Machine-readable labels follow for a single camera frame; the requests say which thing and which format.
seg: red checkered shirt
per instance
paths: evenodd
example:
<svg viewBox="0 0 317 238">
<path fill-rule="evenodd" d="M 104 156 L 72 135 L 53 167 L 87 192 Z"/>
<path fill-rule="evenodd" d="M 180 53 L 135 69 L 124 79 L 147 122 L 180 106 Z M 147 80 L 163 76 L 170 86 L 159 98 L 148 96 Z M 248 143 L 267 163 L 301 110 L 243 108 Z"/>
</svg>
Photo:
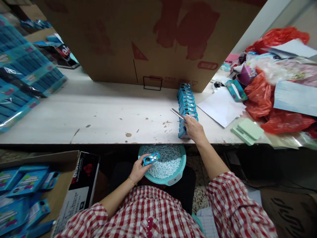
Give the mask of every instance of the red checkered shirt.
<svg viewBox="0 0 317 238">
<path fill-rule="evenodd" d="M 214 178 L 206 190 L 220 237 L 277 237 L 263 208 L 247 196 L 234 173 Z M 56 237 L 205 237 L 180 201 L 166 192 L 139 186 L 109 218 L 100 203 L 77 213 Z"/>
</svg>

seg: woman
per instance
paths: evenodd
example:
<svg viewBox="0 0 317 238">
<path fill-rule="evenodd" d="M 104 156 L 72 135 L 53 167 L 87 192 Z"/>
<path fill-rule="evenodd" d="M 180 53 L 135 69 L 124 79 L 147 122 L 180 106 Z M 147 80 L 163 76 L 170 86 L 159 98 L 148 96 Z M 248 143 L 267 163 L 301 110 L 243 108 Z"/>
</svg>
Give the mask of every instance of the woman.
<svg viewBox="0 0 317 238">
<path fill-rule="evenodd" d="M 245 185 L 215 152 L 203 127 L 194 118 L 185 117 L 187 133 L 196 143 L 211 180 L 206 195 L 218 235 L 277 237 L 266 212 L 247 196 Z M 141 156 L 129 177 L 100 203 L 74 215 L 57 237 L 204 237 L 191 217 L 190 205 L 183 209 L 186 201 L 180 202 L 157 187 L 135 187 L 151 166 L 142 167 L 142 159 L 148 155 Z"/>
</svg>

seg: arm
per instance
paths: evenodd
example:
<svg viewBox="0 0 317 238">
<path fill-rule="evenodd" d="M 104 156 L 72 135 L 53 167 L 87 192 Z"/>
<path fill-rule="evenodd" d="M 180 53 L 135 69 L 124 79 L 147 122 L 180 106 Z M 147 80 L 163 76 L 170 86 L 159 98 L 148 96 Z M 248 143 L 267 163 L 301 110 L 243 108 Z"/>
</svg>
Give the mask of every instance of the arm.
<svg viewBox="0 0 317 238">
<path fill-rule="evenodd" d="M 151 168 L 152 164 L 142 167 L 143 158 L 150 154 L 142 155 L 133 165 L 132 172 L 118 188 L 116 188 L 112 193 L 106 196 L 104 199 L 101 200 L 101 204 L 107 210 L 108 216 L 111 218 L 126 195 L 129 194 L 131 189 L 135 186 L 134 183 L 138 183 L 141 178 L 143 178 L 145 172 Z"/>
<path fill-rule="evenodd" d="M 185 116 L 186 131 L 196 143 L 211 182 L 206 191 L 220 237 L 277 237 L 264 209 L 247 195 L 247 188 L 230 172 L 208 142 L 203 127 Z"/>
<path fill-rule="evenodd" d="M 94 237 L 98 228 L 105 225 L 111 218 L 126 195 L 144 176 L 152 166 L 149 164 L 142 167 L 143 158 L 150 154 L 142 155 L 133 165 L 131 174 L 126 181 L 117 187 L 112 193 L 94 204 L 91 208 L 75 214 L 69 219 L 65 229 L 55 238 L 89 238 Z"/>
</svg>

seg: plastic basin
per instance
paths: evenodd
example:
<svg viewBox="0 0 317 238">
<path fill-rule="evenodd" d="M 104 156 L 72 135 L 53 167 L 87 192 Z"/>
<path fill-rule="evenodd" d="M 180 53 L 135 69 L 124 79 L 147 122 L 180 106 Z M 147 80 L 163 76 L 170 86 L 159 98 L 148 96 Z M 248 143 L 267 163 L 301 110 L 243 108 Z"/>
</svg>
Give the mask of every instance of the plastic basin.
<svg viewBox="0 0 317 238">
<path fill-rule="evenodd" d="M 183 145 L 178 145 L 179 149 L 181 151 L 181 161 L 179 163 L 179 167 L 177 168 L 177 170 L 174 172 L 174 174 L 172 174 L 171 176 L 167 177 L 167 178 L 155 178 L 152 175 L 150 175 L 148 172 L 145 173 L 145 177 L 150 180 L 153 183 L 156 184 L 165 184 L 167 186 L 171 186 L 175 183 L 177 183 L 183 176 L 183 171 L 186 165 L 186 151 L 185 151 L 185 147 Z M 141 157 L 141 155 L 143 155 L 143 151 L 144 151 L 144 147 L 145 145 L 142 145 L 139 149 L 139 156 L 138 158 Z"/>
</svg>

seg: sleeve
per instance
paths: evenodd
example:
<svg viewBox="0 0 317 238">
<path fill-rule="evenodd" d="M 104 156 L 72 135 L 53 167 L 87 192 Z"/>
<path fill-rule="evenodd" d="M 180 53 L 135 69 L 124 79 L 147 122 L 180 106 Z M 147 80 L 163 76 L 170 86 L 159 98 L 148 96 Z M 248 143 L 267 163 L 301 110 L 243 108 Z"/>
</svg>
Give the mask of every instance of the sleeve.
<svg viewBox="0 0 317 238">
<path fill-rule="evenodd" d="M 55 238 L 94 237 L 99 227 L 105 225 L 107 220 L 107 211 L 100 203 L 96 203 L 92 207 L 72 216 L 68 220 L 65 229 L 56 235 Z"/>
<path fill-rule="evenodd" d="M 214 178 L 206 190 L 219 237 L 277 237 L 264 209 L 250 199 L 234 173 Z"/>
</svg>

